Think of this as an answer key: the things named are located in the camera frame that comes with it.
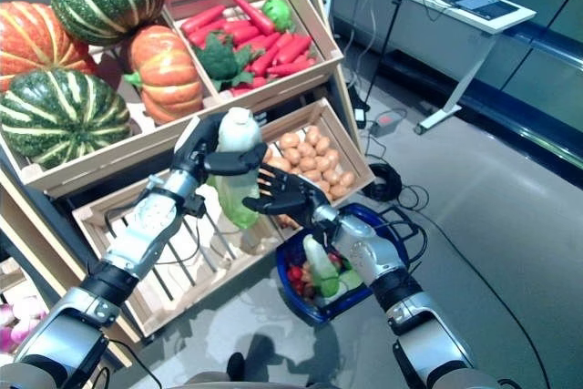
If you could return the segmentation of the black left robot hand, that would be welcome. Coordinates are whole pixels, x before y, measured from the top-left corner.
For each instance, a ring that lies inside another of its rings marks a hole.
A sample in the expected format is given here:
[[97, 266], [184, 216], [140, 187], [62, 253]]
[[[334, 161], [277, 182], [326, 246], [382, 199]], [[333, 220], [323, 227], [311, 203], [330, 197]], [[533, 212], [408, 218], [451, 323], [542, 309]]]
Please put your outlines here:
[[216, 151], [220, 122], [226, 115], [226, 112], [211, 113], [189, 122], [175, 144], [169, 167], [172, 175], [180, 175], [195, 189], [209, 175], [233, 177], [259, 169], [267, 150], [262, 141], [243, 151]]

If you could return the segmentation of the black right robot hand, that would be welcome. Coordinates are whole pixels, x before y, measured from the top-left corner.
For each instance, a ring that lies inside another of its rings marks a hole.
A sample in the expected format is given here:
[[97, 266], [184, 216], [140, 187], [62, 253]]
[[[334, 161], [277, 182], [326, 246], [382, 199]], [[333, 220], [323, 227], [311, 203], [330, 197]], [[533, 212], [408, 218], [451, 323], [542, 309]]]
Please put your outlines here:
[[242, 204], [268, 216], [287, 215], [303, 227], [314, 226], [314, 213], [330, 201], [313, 181], [262, 163], [258, 174], [258, 198], [246, 197]]

